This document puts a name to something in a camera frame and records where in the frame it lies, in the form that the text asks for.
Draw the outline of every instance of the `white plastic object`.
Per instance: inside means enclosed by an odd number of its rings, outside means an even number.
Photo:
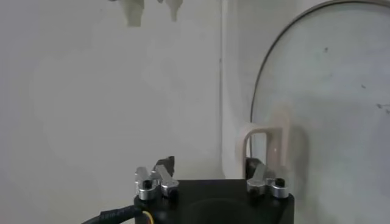
[[[144,0],[119,0],[119,3],[125,14],[127,25],[140,27],[144,11]]]
[[[267,167],[286,176],[286,157],[288,154],[288,142],[290,133],[289,112],[286,106],[279,106],[271,115],[268,125],[247,123],[240,129],[236,139],[235,148],[235,177],[245,177],[245,161],[247,157],[248,139],[256,133],[264,133],[267,136],[266,161]]]
[[[171,19],[173,22],[177,21],[177,12],[183,4],[183,0],[164,0],[171,11]]]

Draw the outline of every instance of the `white backdrop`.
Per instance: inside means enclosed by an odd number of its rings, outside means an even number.
[[[222,178],[218,1],[0,1],[0,223],[80,223],[132,204],[133,173]]]
[[[234,173],[229,162],[235,136],[250,121],[266,51],[293,17],[317,3],[243,0],[224,6],[222,163],[227,176]],[[345,6],[329,20],[308,19],[281,41],[260,79],[256,121],[266,122],[277,102],[290,104],[292,122],[304,127],[309,140],[308,147],[298,142],[308,150],[298,155],[303,159],[293,170],[298,223],[388,222],[389,112],[377,104],[388,103],[390,96],[389,10],[362,8]],[[264,159],[256,146],[255,156]]]

